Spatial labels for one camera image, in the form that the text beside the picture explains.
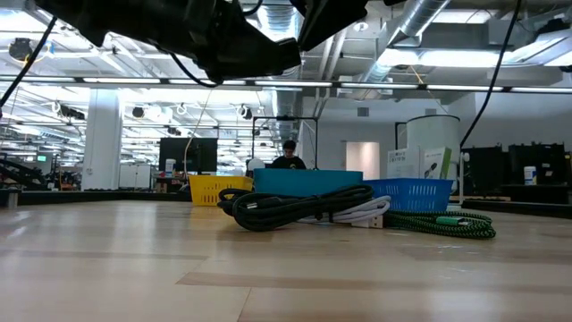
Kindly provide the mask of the white cardboard product box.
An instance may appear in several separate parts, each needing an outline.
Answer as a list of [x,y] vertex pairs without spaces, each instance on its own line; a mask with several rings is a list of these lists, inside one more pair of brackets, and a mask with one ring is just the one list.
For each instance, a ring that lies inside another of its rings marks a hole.
[[388,178],[418,178],[420,176],[421,150],[404,148],[387,154]]
[[432,148],[426,149],[423,154],[422,168],[420,175],[423,179],[439,179],[448,178],[451,160],[450,148]]

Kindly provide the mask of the black computer monitor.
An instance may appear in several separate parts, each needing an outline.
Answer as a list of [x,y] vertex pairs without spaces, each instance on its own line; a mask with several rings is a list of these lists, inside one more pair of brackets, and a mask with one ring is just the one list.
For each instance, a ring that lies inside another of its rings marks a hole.
[[165,170],[167,159],[175,160],[175,169],[188,172],[217,171],[217,138],[161,138],[159,144],[159,170]]

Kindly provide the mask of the black metal frame stand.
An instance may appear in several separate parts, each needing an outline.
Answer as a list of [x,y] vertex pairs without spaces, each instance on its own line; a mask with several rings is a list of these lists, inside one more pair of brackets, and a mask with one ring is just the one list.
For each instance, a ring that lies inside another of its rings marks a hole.
[[317,169],[317,161],[318,161],[318,121],[317,117],[298,117],[298,116],[291,116],[291,115],[278,115],[278,116],[254,116],[252,118],[252,127],[251,127],[251,153],[250,156],[255,156],[255,140],[256,136],[260,135],[261,131],[269,131],[273,133],[274,131],[281,131],[280,127],[284,123],[293,123],[294,127],[291,131],[298,131],[299,137],[302,137],[302,130],[304,127],[307,128],[308,131],[314,134],[314,143],[312,145],[314,151],[314,165],[313,168]]

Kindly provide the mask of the white low cabinet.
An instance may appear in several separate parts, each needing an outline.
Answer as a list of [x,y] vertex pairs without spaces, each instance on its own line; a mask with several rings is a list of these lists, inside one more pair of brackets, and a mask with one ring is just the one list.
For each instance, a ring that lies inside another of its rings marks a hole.
[[149,189],[151,187],[151,165],[121,165],[119,187]]

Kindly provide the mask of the black storage cabinet row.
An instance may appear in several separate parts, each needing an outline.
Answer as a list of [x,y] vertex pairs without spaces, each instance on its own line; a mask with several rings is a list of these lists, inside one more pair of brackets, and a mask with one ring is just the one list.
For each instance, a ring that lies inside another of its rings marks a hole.
[[[572,203],[572,153],[560,143],[465,148],[462,191],[467,196],[513,202]],[[535,166],[537,184],[525,185],[524,167]]]

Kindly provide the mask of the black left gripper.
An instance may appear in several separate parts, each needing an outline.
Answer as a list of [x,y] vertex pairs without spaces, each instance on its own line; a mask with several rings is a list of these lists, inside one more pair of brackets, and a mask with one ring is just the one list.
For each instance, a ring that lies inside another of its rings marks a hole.
[[191,59],[216,82],[281,75],[301,64],[295,38],[273,41],[244,19],[215,25],[206,40]]

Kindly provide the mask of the tall translucent cylinder container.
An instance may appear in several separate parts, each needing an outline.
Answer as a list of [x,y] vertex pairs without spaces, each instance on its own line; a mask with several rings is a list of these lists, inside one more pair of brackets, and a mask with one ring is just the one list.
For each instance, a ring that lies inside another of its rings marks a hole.
[[422,150],[451,150],[448,179],[458,179],[460,160],[460,119],[454,115],[435,114],[410,119],[406,124],[407,147]]

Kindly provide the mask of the overhead LED light bar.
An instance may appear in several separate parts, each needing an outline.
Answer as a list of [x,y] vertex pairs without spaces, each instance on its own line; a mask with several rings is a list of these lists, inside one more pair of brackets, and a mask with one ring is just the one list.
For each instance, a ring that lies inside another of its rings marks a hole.
[[[108,88],[194,88],[199,84],[190,79],[169,78],[123,78],[123,77],[63,77],[63,76],[24,76],[24,83],[50,86],[108,87]],[[230,88],[270,88],[270,89],[373,89],[373,90],[419,90],[452,92],[486,92],[483,85],[445,85],[413,83],[361,83],[343,81],[310,80],[226,80],[218,89]],[[571,87],[524,87],[494,86],[493,93],[514,94],[555,94],[572,95]]]

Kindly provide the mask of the silver spiral air duct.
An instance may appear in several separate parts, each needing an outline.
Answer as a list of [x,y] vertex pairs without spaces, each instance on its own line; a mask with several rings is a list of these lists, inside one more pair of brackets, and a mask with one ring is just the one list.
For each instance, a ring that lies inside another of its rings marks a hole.
[[[263,4],[257,12],[260,30],[273,41],[297,38],[301,17],[292,6]],[[273,116],[302,116],[302,89],[277,88],[272,94]],[[299,120],[270,120],[271,137],[275,156],[280,157],[286,140],[296,140],[299,134]]]
[[418,47],[422,34],[451,0],[406,0],[400,16],[382,25],[376,40],[377,58],[361,76],[360,82],[378,83],[386,79],[394,64],[387,52],[399,42],[413,42]]

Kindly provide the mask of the blue plastic basket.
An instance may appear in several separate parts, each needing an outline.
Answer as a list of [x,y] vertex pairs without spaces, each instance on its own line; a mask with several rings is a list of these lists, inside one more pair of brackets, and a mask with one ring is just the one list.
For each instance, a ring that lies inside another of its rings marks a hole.
[[453,181],[441,179],[396,178],[364,181],[374,197],[391,197],[391,210],[445,211]]

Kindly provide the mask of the yellow plastic basket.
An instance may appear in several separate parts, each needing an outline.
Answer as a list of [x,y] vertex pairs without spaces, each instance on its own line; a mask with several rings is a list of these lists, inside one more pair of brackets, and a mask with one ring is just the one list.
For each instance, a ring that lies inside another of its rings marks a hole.
[[191,175],[189,187],[194,206],[215,207],[219,193],[225,189],[250,191],[253,179],[246,176]]

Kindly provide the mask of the teal plastic bin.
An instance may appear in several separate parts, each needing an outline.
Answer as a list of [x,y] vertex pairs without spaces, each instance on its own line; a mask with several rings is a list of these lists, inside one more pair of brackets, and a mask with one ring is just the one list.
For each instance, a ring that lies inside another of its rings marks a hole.
[[335,170],[256,169],[255,192],[295,197],[322,195],[358,185],[363,173]]

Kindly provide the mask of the black aluminium table frame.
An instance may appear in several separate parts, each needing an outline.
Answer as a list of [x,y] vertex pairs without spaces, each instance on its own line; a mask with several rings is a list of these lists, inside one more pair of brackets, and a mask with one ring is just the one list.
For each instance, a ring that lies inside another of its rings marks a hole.
[[[0,190],[0,208],[116,200],[191,202],[191,197],[184,197],[182,194],[129,191],[56,192]],[[464,201],[461,207],[463,209],[483,210],[488,212],[554,217],[572,220],[572,205],[469,199]]]

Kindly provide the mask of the person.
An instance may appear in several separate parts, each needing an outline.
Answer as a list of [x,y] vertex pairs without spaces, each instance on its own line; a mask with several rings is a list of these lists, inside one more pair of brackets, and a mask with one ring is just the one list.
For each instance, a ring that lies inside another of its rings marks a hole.
[[283,155],[277,157],[272,163],[272,168],[306,170],[304,161],[295,155],[297,144],[294,140],[287,140],[282,145]]

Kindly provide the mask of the white building pillar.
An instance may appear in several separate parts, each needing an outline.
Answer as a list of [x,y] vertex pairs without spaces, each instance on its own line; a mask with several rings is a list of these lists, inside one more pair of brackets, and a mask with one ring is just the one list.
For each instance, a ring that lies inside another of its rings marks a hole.
[[116,190],[119,186],[124,106],[117,89],[92,89],[81,188]]

